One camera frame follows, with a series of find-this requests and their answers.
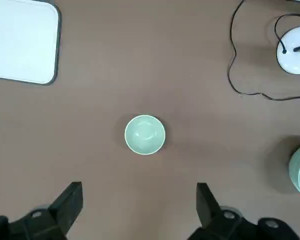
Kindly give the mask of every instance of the bowl rim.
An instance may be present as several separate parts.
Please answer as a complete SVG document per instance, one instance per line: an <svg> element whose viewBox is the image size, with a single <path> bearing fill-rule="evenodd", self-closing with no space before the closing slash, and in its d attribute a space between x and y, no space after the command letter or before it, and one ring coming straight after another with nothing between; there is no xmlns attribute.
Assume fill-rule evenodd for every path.
<svg viewBox="0 0 300 240"><path fill-rule="evenodd" d="M158 121L158 122L160 123L160 126L161 126L162 129L163 129L163 141L162 141L161 145L160 145L155 151L150 152L150 153L141 153L141 152L138 152L138 151L134 150L134 149L129 145L129 143L128 143L128 141L127 141L127 129L128 129L128 127L129 127L129 125L130 125L133 121L135 121L136 119L141 118L141 117L149 117L149 118L151 118L151 119L154 119L154 120ZM135 116L134 118L132 118L132 119L128 122L128 124L125 126L125 129L124 129L124 140L125 140L126 145L129 147L129 149L130 149L131 151L133 151L134 153L136 153L136 154L139 154L139 155L151 155L151 154L155 154L155 153L158 152L158 151L163 147L163 145L165 144L165 141L166 141L166 129L165 129L165 126L163 125L163 123L162 123L158 118L156 118L155 116L151 116L151 115L147 115L147 114L138 115L138 116Z"/></svg>

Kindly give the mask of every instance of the table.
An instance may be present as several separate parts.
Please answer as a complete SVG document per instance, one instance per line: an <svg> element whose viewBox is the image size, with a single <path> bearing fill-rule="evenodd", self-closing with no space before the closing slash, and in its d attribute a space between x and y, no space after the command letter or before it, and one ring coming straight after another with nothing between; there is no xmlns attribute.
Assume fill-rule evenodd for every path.
<svg viewBox="0 0 300 240"><path fill-rule="evenodd" d="M240 96L227 83L238 0L56 0L59 70L50 86L0 80L0 214L11 220L82 181L69 239L187 239L197 182L252 222L276 217L300 235L300 194L286 164L300 146L300 100ZM276 62L275 17L300 3L251 0L234 25L233 82L300 94ZM286 19L283 34L298 19ZM124 143L137 114L160 118L163 150Z"/></svg>

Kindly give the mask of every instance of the black wire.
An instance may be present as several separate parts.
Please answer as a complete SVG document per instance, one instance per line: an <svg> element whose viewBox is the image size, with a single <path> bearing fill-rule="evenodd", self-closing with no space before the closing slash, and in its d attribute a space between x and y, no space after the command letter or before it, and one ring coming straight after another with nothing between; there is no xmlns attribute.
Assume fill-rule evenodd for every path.
<svg viewBox="0 0 300 240"><path fill-rule="evenodd" d="M227 78L228 78L228 82L229 82L230 86L232 87L232 89L236 93L238 93L240 95L245 95L245 96L261 95L261 96L265 97L266 99L272 100L272 101L288 101L288 100L300 99L300 96L289 96L289 97L285 97L285 98L273 98L273 97L270 97L269 95L267 95L267 94L265 94L263 92L252 92L252 93L242 92L242 91L239 91L234 86L233 82L231 81L230 72L231 72L232 66L233 66L233 64L234 64L234 62L235 62L235 60L237 58L237 49L236 49L236 46L235 46L235 43L234 43L234 40L233 40L233 25L234 25L234 20L235 20L235 17L237 15L237 12L238 12L238 10L240 9L240 7L242 6L242 4L245 1L246 0L241 0L241 2L239 3L239 5L234 10L234 12L232 14L232 17L231 17L231 22L230 22L230 43L231 43L231 46L232 46L233 52L234 52L233 58L230 61L230 64L228 66L227 73L226 73ZM286 49L284 43L282 42L281 38L279 37L279 35L277 33L277 25L278 25L278 22L280 21L280 19L282 19L283 17L287 17L287 16L295 16L295 17L299 17L300 18L300 14L298 14L298 13L287 13L287 14L284 14L284 15L280 16L277 19L277 21L275 22L275 25L274 25L274 34L278 38L280 44L282 45L282 48L283 48L282 53L283 54L285 54L287 52L287 49Z"/></svg>

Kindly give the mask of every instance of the white board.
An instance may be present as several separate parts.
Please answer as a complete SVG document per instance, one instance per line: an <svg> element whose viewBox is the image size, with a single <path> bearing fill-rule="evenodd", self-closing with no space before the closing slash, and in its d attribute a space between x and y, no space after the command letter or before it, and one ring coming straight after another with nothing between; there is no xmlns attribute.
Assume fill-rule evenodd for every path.
<svg viewBox="0 0 300 240"><path fill-rule="evenodd" d="M48 84L57 75L61 16L36 0L0 0L0 79Z"/></svg>

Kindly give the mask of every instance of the white tray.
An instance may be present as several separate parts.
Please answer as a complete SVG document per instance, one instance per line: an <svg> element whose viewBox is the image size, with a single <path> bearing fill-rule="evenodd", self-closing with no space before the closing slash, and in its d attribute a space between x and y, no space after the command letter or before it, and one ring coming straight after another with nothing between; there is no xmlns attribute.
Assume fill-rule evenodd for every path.
<svg viewBox="0 0 300 240"><path fill-rule="evenodd" d="M0 0L0 79L49 84L57 75L61 15L36 0Z"/></svg>

